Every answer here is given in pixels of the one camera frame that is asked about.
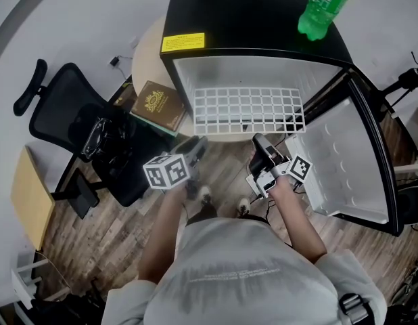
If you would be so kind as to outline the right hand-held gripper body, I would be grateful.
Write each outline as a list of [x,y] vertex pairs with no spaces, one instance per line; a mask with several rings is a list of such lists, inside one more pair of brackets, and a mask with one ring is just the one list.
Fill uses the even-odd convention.
[[300,183],[304,183],[312,163],[296,154],[292,159],[281,154],[274,160],[254,158],[249,164],[250,174],[248,185],[257,198],[268,198],[268,191],[276,185],[276,180],[282,176],[290,176]]

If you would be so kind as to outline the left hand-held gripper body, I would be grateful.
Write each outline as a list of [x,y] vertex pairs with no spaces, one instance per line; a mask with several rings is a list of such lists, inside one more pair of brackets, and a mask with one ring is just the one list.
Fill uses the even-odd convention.
[[163,154],[143,165],[151,189],[171,190],[190,180],[200,158],[194,154]]

